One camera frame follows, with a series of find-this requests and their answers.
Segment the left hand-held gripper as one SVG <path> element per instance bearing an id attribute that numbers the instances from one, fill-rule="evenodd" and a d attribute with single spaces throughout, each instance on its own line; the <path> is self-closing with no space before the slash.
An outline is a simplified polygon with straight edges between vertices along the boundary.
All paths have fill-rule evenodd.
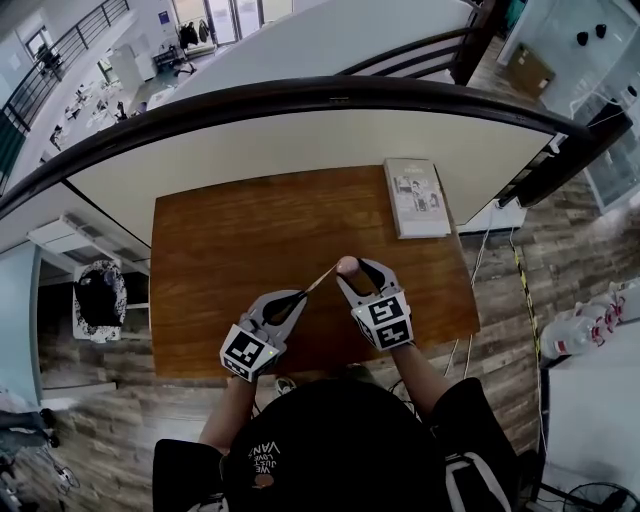
<path id="1" fill-rule="evenodd" d="M 220 349 L 222 366 L 247 382 L 255 382 L 287 350 L 286 340 L 307 301 L 303 290 L 277 290 L 258 297 L 231 326 Z"/>

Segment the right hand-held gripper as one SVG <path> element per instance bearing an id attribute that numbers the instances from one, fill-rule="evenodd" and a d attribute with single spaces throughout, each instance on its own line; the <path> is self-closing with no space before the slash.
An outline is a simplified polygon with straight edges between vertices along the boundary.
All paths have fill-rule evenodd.
<path id="1" fill-rule="evenodd" d="M 372 282 L 379 294 L 392 294 L 376 298 L 359 292 L 350 280 L 338 273 L 336 282 L 350 307 L 351 315 L 365 339 L 379 351 L 387 351 L 405 344 L 413 344 L 411 308 L 405 293 L 399 291 L 394 271 L 386 265 L 367 258 L 359 258 L 360 269 Z"/>

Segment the pink round tape measure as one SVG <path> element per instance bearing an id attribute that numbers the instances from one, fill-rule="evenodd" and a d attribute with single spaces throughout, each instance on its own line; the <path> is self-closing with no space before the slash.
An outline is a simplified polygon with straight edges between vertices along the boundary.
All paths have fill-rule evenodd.
<path id="1" fill-rule="evenodd" d="M 341 290 L 345 291 L 348 285 L 348 278 L 356 275 L 359 270 L 360 263 L 357 258 L 353 256 L 343 256 L 333 267 L 312 282 L 304 291 L 304 294 L 308 295 L 330 275 L 333 275 L 336 278 L 336 282 L 339 284 Z"/>

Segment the person's right forearm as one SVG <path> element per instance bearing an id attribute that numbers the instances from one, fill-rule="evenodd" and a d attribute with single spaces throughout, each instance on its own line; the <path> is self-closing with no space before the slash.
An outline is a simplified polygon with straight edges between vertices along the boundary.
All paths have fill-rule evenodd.
<path id="1" fill-rule="evenodd" d="M 433 411 L 451 388 L 450 381 L 413 344 L 392 348 L 390 353 L 421 420 L 433 424 Z"/>

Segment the person's left forearm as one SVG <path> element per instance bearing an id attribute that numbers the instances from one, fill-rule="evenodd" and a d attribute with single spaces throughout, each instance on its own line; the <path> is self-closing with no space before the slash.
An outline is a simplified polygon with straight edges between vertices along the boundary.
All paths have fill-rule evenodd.
<path id="1" fill-rule="evenodd" d="M 199 442 L 227 455 L 237 434 L 251 420 L 256 391 L 256 382 L 231 377 L 201 431 Z"/>

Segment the person's black shirt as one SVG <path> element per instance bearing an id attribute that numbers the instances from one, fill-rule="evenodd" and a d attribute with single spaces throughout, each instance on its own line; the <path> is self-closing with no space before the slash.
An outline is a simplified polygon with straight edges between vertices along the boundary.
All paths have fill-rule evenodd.
<path id="1" fill-rule="evenodd" d="M 163 439 L 153 512 L 510 512 L 517 456 L 477 379 L 417 419 L 387 390 L 315 381 L 275 399 L 227 454 Z"/>

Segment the black curved handrail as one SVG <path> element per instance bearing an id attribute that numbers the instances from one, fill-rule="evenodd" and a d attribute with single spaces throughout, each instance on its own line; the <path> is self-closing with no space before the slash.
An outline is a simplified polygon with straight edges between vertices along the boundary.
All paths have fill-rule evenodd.
<path id="1" fill-rule="evenodd" d="M 171 102 L 93 135 L 38 167 L 0 196 L 0 220 L 55 184 L 136 148 L 229 123 L 340 110 L 472 117 L 591 141 L 592 130 L 556 113 L 461 85 L 379 76 L 325 76 L 236 86 Z"/>

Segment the pack of water bottles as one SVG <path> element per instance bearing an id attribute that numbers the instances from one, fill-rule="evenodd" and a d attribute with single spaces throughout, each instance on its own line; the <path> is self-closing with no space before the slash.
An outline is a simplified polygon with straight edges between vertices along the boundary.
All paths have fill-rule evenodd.
<path id="1" fill-rule="evenodd" d="M 640 320 L 640 277 L 609 285 L 606 292 L 558 313 L 540 335 L 543 358 L 555 360 L 601 347 L 623 324 Z"/>

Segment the white chair with patterned cushion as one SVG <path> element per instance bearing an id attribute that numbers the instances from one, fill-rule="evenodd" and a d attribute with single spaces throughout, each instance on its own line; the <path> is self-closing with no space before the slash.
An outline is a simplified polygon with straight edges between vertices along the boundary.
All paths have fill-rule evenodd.
<path id="1" fill-rule="evenodd" d="M 50 265 L 65 271 L 71 277 L 71 322 L 76 339 L 99 344 L 118 341 L 126 333 L 125 323 L 129 313 L 150 312 L 149 293 L 141 291 L 138 285 L 129 289 L 127 285 L 131 281 L 125 277 L 127 273 L 135 273 L 142 276 L 143 282 L 147 284 L 150 278 L 148 265 L 136 260 L 134 256 L 125 255 L 124 250 L 115 252 L 112 244 L 102 236 L 93 236 L 88 226 L 79 226 L 70 216 L 62 215 L 29 231 L 27 238 L 42 250 Z M 80 314 L 74 283 L 93 269 L 110 269 L 116 273 L 116 309 L 122 321 L 121 327 L 91 327 Z"/>

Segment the black stair railing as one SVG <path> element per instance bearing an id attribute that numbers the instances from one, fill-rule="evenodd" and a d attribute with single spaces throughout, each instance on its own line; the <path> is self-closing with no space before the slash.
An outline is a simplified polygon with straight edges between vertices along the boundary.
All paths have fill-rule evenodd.
<path id="1" fill-rule="evenodd" d="M 491 39 L 486 30 L 467 26 L 385 51 L 338 75 L 395 77 L 466 86 Z"/>

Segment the light blue table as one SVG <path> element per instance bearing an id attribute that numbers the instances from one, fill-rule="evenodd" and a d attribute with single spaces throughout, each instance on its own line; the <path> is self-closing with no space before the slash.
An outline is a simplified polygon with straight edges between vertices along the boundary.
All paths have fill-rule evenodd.
<path id="1" fill-rule="evenodd" d="M 0 384 L 38 406 L 37 340 L 40 248 L 27 241 L 0 254 Z"/>

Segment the small cream partition panel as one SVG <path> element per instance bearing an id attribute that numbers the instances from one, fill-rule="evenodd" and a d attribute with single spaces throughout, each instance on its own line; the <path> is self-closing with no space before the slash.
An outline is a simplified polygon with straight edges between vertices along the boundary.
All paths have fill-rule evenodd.
<path id="1" fill-rule="evenodd" d="M 136 260 L 151 256 L 150 247 L 130 234 L 97 207 L 65 184 L 56 184 L 19 206 L 0 220 L 0 254 L 27 240 L 27 233 L 62 215 L 70 216 L 79 226 L 88 226 L 93 236 L 101 235 L 113 250 L 124 250 Z"/>

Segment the cardboard box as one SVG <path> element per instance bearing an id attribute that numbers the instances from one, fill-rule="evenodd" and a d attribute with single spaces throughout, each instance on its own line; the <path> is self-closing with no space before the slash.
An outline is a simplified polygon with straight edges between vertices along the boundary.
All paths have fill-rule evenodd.
<path id="1" fill-rule="evenodd" d="M 555 78 L 554 71 L 526 44 L 519 43 L 512 54 L 506 74 L 518 91 L 538 99 Z"/>

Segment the black floor fan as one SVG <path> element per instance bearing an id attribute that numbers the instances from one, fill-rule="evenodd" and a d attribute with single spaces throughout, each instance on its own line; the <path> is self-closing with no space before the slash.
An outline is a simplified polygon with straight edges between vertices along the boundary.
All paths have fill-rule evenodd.
<path id="1" fill-rule="evenodd" d="M 588 483 L 569 492 L 549 492 L 564 500 L 563 512 L 640 512 L 640 498 L 613 483 Z"/>

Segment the green banner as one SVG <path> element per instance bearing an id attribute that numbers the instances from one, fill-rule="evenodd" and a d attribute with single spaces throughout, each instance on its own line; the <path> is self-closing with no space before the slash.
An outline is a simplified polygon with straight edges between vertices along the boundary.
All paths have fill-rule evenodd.
<path id="1" fill-rule="evenodd" d="M 0 111 L 0 178 L 11 173 L 27 132 L 28 129 L 10 108 Z"/>

